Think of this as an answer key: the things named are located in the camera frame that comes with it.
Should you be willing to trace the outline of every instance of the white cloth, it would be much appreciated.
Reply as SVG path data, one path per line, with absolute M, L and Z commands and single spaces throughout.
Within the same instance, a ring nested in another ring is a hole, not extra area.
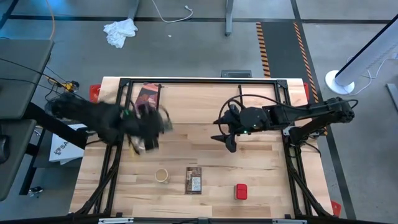
M 134 25 L 132 19 L 126 19 L 125 21 L 113 22 L 104 26 L 104 32 L 108 35 L 106 40 L 116 48 L 122 48 L 126 37 L 134 37 L 138 28 Z

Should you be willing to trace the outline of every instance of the paper cup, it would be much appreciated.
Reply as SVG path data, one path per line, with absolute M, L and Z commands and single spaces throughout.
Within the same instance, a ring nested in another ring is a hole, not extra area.
M 170 180 L 169 173 L 165 169 L 159 169 L 155 173 L 155 179 L 159 183 L 168 184 Z

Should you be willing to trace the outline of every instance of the concrete floor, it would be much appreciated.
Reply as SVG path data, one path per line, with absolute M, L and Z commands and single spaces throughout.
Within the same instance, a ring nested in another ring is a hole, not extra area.
M 141 1 L 137 16 L 157 17 L 151 1 Z M 195 17 L 224 17 L 224 0 L 158 0 L 167 17 L 182 17 L 189 5 Z M 0 13 L 11 0 L 0 1 Z M 111 4 L 106 0 L 50 1 L 59 16 L 126 16 L 129 1 Z M 303 19 L 391 19 L 398 11 L 395 0 L 297 0 Z M 20 1 L 15 15 L 49 15 L 42 0 Z M 236 0 L 235 18 L 292 19 L 288 0 Z M 106 43 L 103 25 L 110 22 L 57 21 L 55 46 L 49 67 L 66 80 L 80 83 L 79 94 L 88 97 L 88 86 L 101 83 L 103 76 L 218 77 L 222 69 L 250 69 L 262 77 L 262 67 L 252 22 L 235 22 L 233 34 L 225 37 L 223 22 L 137 22 L 136 37 L 126 40 L 123 49 Z M 46 39 L 51 21 L 8 20 L 0 37 Z M 330 70 L 341 68 L 383 25 L 304 24 L 310 54 L 324 99 L 334 97 L 325 86 Z M 371 72 L 374 75 L 381 61 Z M 386 62 L 379 78 L 356 98 L 356 117 L 350 124 L 332 129 L 344 168 L 357 219 L 394 223 L 398 220 L 398 174 L 395 150 L 398 139 L 398 112 L 392 104 L 385 83 L 398 84 L 397 61 Z M 366 78 L 358 80 L 363 86 Z M 34 103 L 43 106 L 47 90 L 38 89 Z M 332 200 L 341 202 L 335 172 L 325 139 L 318 140 L 323 168 Z M 68 212 L 76 169 L 42 169 L 35 184 L 47 189 L 39 198 L 17 195 L 29 158 L 25 158 L 9 197 L 0 202 L 0 220 L 63 215 Z

